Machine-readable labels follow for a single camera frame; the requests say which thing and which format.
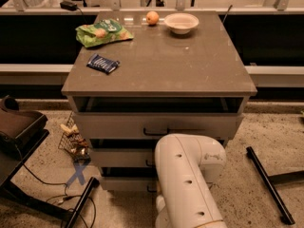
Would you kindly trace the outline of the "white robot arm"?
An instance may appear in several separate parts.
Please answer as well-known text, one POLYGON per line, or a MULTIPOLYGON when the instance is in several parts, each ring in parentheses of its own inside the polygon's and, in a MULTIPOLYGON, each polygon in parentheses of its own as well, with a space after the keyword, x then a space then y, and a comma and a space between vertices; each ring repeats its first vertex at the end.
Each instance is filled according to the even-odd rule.
POLYGON ((227 228, 210 192, 225 163, 225 149, 210 137, 169 134, 159 139, 155 227, 227 228))

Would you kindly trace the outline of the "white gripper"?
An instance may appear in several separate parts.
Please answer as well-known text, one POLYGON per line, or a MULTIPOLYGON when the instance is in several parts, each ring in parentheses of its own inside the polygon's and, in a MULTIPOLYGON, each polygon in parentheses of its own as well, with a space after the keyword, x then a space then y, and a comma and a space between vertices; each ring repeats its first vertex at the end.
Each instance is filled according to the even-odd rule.
POLYGON ((157 217, 155 221, 156 228, 166 228, 168 225, 167 209, 163 195, 158 195, 156 198, 157 217))

